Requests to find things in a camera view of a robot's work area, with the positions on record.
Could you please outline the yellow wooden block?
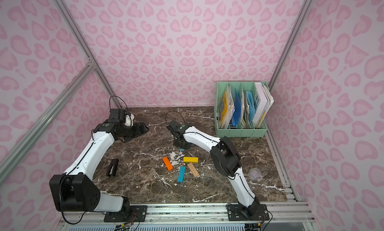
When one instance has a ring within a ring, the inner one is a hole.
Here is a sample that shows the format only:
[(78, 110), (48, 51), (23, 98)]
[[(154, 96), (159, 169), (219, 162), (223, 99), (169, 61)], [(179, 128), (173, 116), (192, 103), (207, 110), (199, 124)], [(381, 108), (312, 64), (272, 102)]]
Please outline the yellow wooden block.
[(196, 158), (196, 157), (184, 157), (183, 158), (183, 162), (184, 163), (198, 163), (199, 162), (199, 158)]

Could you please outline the natural tan wooden block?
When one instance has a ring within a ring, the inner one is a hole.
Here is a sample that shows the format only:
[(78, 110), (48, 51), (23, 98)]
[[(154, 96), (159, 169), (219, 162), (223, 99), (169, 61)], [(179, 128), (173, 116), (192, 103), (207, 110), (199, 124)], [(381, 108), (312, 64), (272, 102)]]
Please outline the natural tan wooden block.
[(199, 172), (197, 171), (197, 169), (195, 168), (194, 164), (193, 163), (188, 163), (188, 168), (189, 170), (191, 171), (192, 175), (196, 178), (198, 177), (200, 174)]

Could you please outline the orange wooden block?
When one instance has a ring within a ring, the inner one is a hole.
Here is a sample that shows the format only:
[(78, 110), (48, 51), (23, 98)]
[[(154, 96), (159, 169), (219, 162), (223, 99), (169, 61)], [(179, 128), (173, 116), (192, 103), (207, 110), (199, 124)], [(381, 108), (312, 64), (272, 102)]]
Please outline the orange wooden block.
[(165, 166), (169, 172), (174, 169), (171, 162), (169, 161), (169, 159), (167, 157), (164, 157), (162, 160), (163, 160), (163, 162), (164, 162), (164, 164), (165, 164)]

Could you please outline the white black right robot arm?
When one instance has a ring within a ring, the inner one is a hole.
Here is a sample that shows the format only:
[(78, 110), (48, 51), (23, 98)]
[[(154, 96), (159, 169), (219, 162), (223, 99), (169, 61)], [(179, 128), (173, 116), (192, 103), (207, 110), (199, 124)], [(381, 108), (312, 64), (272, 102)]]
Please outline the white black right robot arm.
[(174, 137), (174, 146), (189, 149), (196, 145), (207, 151), (213, 160), (218, 173), (226, 177), (237, 195), (240, 212), (245, 218), (250, 218), (262, 210), (262, 206), (249, 187), (244, 176), (241, 156), (228, 137), (217, 138), (210, 136), (189, 124), (171, 121), (167, 129)]

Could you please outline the yellow cover book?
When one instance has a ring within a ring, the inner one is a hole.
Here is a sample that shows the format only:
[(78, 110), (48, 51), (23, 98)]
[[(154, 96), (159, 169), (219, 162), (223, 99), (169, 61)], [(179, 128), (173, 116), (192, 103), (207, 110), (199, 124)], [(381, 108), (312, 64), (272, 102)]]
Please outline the yellow cover book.
[(231, 91), (225, 91), (219, 106), (219, 128), (227, 129), (234, 112), (234, 101)]

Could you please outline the beige paper stack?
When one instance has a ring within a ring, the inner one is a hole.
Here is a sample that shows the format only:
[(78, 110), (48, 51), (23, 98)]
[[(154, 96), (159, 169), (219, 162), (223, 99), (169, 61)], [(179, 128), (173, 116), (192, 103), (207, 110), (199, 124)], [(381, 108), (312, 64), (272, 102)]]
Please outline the beige paper stack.
[(243, 117), (241, 121), (241, 125), (243, 129), (249, 129), (250, 128), (250, 121), (249, 121), (249, 105), (247, 101), (246, 92), (242, 92), (242, 107), (243, 107)]

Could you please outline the light blue folder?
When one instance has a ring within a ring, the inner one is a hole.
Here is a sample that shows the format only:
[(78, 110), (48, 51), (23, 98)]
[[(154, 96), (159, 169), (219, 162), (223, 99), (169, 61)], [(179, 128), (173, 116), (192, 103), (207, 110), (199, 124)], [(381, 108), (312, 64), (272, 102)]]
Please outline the light blue folder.
[(254, 117), (256, 114), (255, 99), (251, 91), (246, 91), (247, 104), (249, 107), (249, 121), (254, 123)]

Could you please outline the clear plastic cup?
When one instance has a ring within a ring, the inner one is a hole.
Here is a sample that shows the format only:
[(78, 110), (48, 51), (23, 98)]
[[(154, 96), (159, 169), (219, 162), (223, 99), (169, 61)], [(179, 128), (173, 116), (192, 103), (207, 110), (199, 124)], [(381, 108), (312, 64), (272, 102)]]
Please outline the clear plastic cup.
[(251, 181), (257, 181), (262, 177), (262, 172), (257, 168), (252, 168), (248, 172), (248, 177)]

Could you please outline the white book right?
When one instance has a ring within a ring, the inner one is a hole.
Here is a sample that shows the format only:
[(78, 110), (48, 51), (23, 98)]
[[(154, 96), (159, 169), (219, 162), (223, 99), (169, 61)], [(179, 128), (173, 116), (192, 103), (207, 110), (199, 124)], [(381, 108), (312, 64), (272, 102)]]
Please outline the white book right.
[(270, 93), (269, 88), (261, 83), (255, 82), (255, 115), (253, 118), (254, 128), (259, 129), (264, 121), (268, 111), (274, 103), (274, 98)]

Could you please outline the aluminium diagonal frame bar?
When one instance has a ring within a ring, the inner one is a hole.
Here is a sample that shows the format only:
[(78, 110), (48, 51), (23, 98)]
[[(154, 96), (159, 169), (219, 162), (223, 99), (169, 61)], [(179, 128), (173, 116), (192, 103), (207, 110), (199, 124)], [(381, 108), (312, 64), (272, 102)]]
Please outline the aluminium diagonal frame bar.
[(35, 122), (32, 128), (20, 139), (17, 145), (13, 147), (10, 154), (1, 163), (1, 184), (5, 182), (8, 176), (26, 156), (27, 152), (42, 136), (52, 121), (58, 116), (93, 71), (94, 63), (89, 62), (82, 72), (68, 87), (66, 87), (46, 112)]

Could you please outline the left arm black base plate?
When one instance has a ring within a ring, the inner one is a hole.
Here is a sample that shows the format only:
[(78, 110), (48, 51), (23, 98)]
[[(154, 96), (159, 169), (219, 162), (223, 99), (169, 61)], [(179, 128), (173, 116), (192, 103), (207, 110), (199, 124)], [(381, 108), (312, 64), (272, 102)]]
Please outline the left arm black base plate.
[(104, 217), (105, 223), (131, 223), (144, 222), (147, 215), (148, 206), (144, 205), (133, 205), (124, 207), (119, 212), (106, 212)]

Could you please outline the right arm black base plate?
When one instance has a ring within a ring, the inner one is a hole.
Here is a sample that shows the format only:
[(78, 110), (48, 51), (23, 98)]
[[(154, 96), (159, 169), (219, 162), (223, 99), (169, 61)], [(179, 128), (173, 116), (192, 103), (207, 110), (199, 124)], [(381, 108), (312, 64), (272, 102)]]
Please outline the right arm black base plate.
[(229, 221), (256, 221), (263, 223), (270, 220), (267, 206), (255, 203), (246, 208), (241, 204), (226, 204)]

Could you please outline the aluminium corner frame post left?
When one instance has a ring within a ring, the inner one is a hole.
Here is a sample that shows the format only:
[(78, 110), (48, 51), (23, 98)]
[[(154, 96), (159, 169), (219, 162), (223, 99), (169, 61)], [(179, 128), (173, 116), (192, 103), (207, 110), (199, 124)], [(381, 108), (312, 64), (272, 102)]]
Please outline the aluminium corner frame post left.
[(70, 9), (66, 5), (65, 1), (64, 0), (52, 0), (52, 1), (53, 1), (53, 4), (56, 6), (57, 10), (59, 11), (63, 20), (66, 22), (69, 30), (71, 31), (72, 35), (74, 36), (75, 40), (80, 46), (80, 49), (83, 51), (83, 53), (89, 60), (89, 64), (95, 69), (95, 72), (99, 77), (99, 79), (101, 80), (101, 83), (103, 84), (107, 93), (110, 96), (116, 95), (112, 86), (108, 82), (106, 75), (103, 73), (99, 63), (97, 62), (95, 55), (92, 53), (89, 44), (87, 43), (84, 35), (81, 32), (81, 29), (76, 24), (76, 21), (74, 20), (70, 12)]

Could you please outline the aluminium corner frame post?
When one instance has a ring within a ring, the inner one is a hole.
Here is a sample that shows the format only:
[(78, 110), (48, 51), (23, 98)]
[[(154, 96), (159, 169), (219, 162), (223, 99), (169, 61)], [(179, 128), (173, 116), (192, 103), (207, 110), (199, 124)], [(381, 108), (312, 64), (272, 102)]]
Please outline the aluminium corner frame post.
[(57, 10), (59, 11), (63, 20), (66, 22), (69, 30), (71, 31), (72, 35), (74, 36), (75, 40), (80, 46), (80, 49), (83, 51), (83, 53), (89, 60), (89, 64), (95, 69), (95, 72), (99, 77), (99, 79), (101, 80), (101, 83), (103, 84), (107, 93), (110, 96), (116, 95), (112, 86), (108, 82), (106, 75), (103, 73), (99, 63), (97, 62), (95, 55), (92, 53), (89, 44), (87, 43), (84, 35), (81, 32), (81, 29), (76, 24), (76, 21), (74, 20), (70, 12), (70, 9), (66, 5), (65, 1), (64, 0), (52, 0), (52, 1), (53, 1), (53, 4), (56, 6)]
[(309, 12), (310, 12), (313, 4), (315, 3), (315, 1), (316, 0), (304, 0), (303, 1), (303, 4), (301, 5), (301, 8), (300, 8), (299, 13), (297, 15), (297, 18), (296, 18), (295, 22), (293, 23), (293, 26), (289, 32), (289, 36), (287, 38), (287, 41), (285, 43), (285, 46), (284, 46), (283, 51), (281, 53), (281, 56), (278, 60), (278, 63), (275, 67), (272, 78), (268, 83), (270, 90), (272, 90), (274, 88), (274, 86), (277, 82), (277, 79), (279, 78), (279, 75), (283, 70), (283, 66), (284, 66), (287, 58), (289, 57), (289, 54), (290, 54), (290, 52), (294, 46), (294, 43), (297, 39), (297, 36), (298, 36), (301, 28), (303, 27), (304, 22), (305, 22), (307, 16), (309, 15)]

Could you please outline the aluminium corner frame post right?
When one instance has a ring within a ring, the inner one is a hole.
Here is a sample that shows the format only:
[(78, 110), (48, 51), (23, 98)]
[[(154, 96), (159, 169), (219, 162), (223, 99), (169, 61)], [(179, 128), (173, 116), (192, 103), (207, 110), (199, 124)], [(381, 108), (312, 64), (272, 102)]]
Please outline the aluminium corner frame post right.
[(307, 16), (309, 15), (309, 12), (310, 12), (313, 4), (315, 3), (315, 1), (316, 0), (304, 0), (303, 1), (303, 4), (301, 5), (301, 8), (300, 8), (299, 13), (297, 15), (297, 18), (296, 18), (295, 22), (293, 23), (293, 26), (289, 32), (289, 36), (287, 38), (287, 41), (285, 43), (285, 46), (284, 46), (283, 51), (281, 53), (281, 56), (278, 60), (278, 63), (275, 67), (272, 78), (268, 83), (270, 90), (272, 90), (274, 88), (274, 86), (277, 82), (277, 79), (279, 78), (279, 75), (283, 70), (283, 66), (284, 66), (287, 58), (289, 57), (289, 54), (290, 54), (290, 52), (294, 46), (294, 43), (297, 39), (297, 36), (298, 36), (301, 28), (303, 27), (304, 22), (305, 22)]

